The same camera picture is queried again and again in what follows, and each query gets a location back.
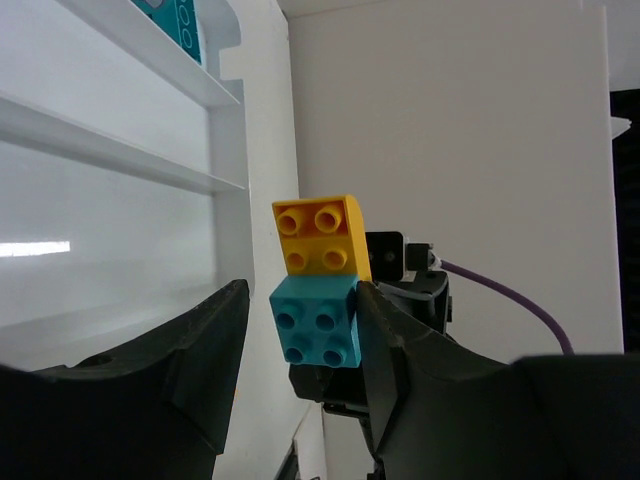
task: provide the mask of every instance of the teal box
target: teal box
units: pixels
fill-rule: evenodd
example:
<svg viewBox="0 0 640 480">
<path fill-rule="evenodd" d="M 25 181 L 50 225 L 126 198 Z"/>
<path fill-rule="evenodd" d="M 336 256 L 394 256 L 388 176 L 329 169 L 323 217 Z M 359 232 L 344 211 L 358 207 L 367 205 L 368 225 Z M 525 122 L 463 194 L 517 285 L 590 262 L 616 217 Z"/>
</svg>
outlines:
<svg viewBox="0 0 640 480">
<path fill-rule="evenodd" d="M 193 0 L 131 0 L 196 62 L 202 63 Z"/>
<path fill-rule="evenodd" d="M 357 275 L 289 275 L 269 297 L 287 362 L 360 366 Z"/>
</svg>

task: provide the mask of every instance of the purple cable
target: purple cable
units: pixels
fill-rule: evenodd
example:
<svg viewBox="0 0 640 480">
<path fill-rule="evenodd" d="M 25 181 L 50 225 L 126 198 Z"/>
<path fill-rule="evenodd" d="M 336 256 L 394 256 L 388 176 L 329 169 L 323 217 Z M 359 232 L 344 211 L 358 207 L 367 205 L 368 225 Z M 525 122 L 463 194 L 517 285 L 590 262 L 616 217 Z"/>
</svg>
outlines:
<svg viewBox="0 0 640 480">
<path fill-rule="evenodd" d="M 567 336 L 566 332 L 562 329 L 560 324 L 546 311 L 542 309 L 542 307 L 533 303 L 533 301 L 529 300 L 524 295 L 519 294 L 515 290 L 510 289 L 506 285 L 502 285 L 501 283 L 496 282 L 495 280 L 491 280 L 479 273 L 472 272 L 471 270 L 467 270 L 466 268 L 459 267 L 458 265 L 454 265 L 453 263 L 449 263 L 446 260 L 441 260 L 441 267 L 443 270 L 447 272 L 454 273 L 459 275 L 467 280 L 471 280 L 472 282 L 479 283 L 480 285 L 484 285 L 485 287 L 490 288 L 507 298 L 510 298 L 517 304 L 529 310 L 536 317 L 543 321 L 543 323 L 549 327 L 549 330 L 555 335 L 560 343 L 560 347 L 562 348 L 562 352 L 565 355 L 573 354 L 573 347 L 571 346 L 571 340 Z"/>
</svg>

